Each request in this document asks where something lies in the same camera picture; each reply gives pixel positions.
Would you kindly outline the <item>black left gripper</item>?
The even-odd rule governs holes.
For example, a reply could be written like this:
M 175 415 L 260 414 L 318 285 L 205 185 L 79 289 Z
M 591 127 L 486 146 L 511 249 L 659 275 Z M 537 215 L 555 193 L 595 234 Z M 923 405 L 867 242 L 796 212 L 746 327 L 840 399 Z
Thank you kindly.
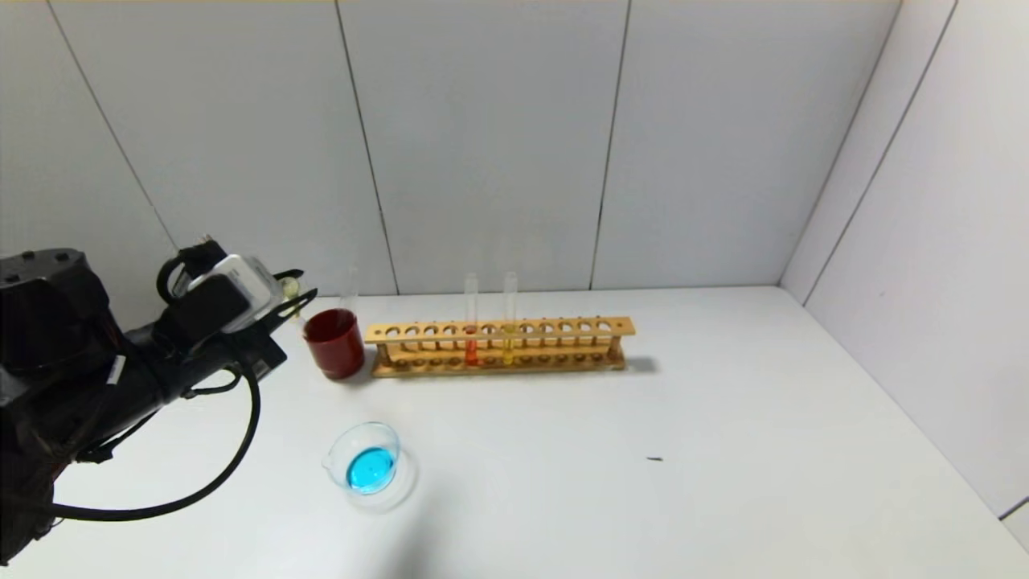
M 273 274 L 276 280 L 298 280 L 301 269 Z M 173 392 L 181 398 L 198 398 L 229 392 L 243 379 L 243 370 L 265 377 L 286 360 L 285 352 L 271 333 L 301 315 L 318 297 L 313 287 L 272 307 L 260 322 L 235 333 L 222 327 L 246 311 L 239 297 L 184 297 L 166 307 L 158 319 L 158 345 L 173 368 L 166 372 Z

